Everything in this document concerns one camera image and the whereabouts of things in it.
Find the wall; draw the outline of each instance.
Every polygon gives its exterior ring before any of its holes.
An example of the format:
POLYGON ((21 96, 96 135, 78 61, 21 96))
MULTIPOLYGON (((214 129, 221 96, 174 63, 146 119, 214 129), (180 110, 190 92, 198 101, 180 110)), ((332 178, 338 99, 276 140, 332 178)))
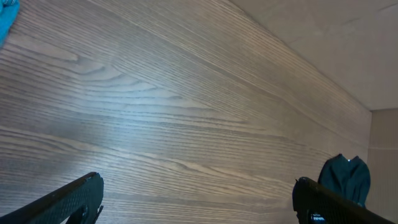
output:
POLYGON ((374 111, 368 166, 371 190, 366 206, 398 222, 398 109, 374 111))
POLYGON ((369 110, 398 108, 398 0, 231 0, 369 110))

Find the wood grain surface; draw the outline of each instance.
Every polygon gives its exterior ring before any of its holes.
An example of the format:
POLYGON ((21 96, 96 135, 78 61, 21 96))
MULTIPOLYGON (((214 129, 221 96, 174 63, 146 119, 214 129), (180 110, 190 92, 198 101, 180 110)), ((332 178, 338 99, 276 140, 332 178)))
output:
POLYGON ((0 215, 89 172, 98 223, 296 223, 371 114, 228 1, 22 0, 0 50, 0 215))

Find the blue cloth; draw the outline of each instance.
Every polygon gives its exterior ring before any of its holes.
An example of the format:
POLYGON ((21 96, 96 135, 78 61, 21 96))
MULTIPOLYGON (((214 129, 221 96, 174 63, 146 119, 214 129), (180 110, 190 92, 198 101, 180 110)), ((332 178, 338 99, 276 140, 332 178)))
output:
POLYGON ((371 187, 371 174, 366 163, 358 156, 349 161, 339 154, 326 161, 318 183, 364 207, 371 187))
POLYGON ((19 0, 0 0, 0 47, 19 11, 19 0))

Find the dark green cloth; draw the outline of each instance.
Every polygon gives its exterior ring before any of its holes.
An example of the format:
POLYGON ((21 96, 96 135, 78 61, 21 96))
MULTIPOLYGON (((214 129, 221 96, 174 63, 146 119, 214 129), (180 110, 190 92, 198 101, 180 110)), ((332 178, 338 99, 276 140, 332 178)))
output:
POLYGON ((356 156, 348 161, 342 154, 326 161, 318 183, 364 207, 371 186, 368 166, 356 156))

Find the black object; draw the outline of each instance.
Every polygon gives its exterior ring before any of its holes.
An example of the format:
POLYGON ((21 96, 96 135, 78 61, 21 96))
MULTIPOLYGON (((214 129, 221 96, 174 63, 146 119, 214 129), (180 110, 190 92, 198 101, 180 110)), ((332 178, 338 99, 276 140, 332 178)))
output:
POLYGON ((318 183, 364 207, 371 187, 371 175, 366 163, 358 156, 349 161, 339 154, 326 161, 318 183))
POLYGON ((0 223, 94 224, 102 211, 104 181, 91 172, 0 218, 0 223))
POLYGON ((308 177, 301 177, 294 186, 293 209, 300 224, 393 224, 308 177))

